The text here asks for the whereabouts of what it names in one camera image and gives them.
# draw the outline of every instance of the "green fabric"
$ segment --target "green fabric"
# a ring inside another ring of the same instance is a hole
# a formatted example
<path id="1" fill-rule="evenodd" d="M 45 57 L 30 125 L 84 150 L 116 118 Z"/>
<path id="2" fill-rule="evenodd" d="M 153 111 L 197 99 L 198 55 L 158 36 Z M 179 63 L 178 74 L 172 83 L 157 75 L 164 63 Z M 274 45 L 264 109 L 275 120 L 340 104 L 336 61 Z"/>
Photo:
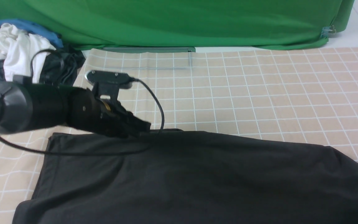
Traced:
<path id="1" fill-rule="evenodd" d="M 323 27 L 345 29 L 354 0 L 0 0 L 79 49 L 104 46 L 320 47 Z"/>

